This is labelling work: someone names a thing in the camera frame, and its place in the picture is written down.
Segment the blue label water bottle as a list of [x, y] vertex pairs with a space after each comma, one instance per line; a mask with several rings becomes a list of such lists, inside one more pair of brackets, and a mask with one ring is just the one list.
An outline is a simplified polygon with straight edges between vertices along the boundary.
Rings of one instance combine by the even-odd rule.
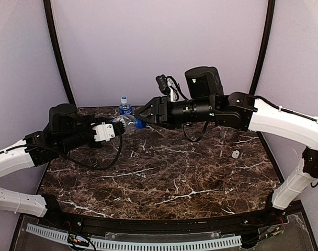
[[127, 96], [122, 96], [120, 98], [119, 113], [120, 115], [133, 115], [133, 108], [128, 102]]

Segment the clear bottle white cap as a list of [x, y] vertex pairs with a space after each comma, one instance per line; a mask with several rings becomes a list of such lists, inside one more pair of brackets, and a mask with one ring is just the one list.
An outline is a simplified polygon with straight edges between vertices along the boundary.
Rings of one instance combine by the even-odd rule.
[[229, 142], [234, 136], [235, 130], [228, 127], [222, 127], [219, 130], [219, 139], [222, 142]]

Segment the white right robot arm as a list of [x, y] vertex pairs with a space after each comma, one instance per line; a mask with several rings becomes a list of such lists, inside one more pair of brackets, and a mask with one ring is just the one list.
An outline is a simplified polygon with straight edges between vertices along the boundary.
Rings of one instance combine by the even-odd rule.
[[284, 210], [313, 181], [318, 179], [318, 117], [285, 109], [262, 96], [242, 92], [225, 95], [218, 70], [200, 66], [186, 71], [190, 99], [172, 101], [171, 80], [158, 76], [161, 96], [152, 98], [135, 112], [148, 124], [178, 129], [196, 122], [214, 122], [241, 131], [266, 132], [305, 145], [302, 158], [291, 175], [270, 196], [270, 206]]

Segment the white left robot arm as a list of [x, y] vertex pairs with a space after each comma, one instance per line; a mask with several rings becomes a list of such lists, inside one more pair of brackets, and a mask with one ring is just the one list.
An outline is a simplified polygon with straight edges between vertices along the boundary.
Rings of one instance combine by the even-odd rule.
[[[59, 157], [86, 168], [69, 157], [69, 152], [80, 146], [100, 148], [103, 142], [122, 137], [125, 126], [95, 115], [82, 116], [74, 104], [60, 104], [49, 110], [49, 122], [42, 131], [25, 136], [0, 151], [0, 178], [18, 170], [38, 167]], [[30, 195], [0, 187], [0, 210], [44, 217], [59, 210], [55, 196]]]

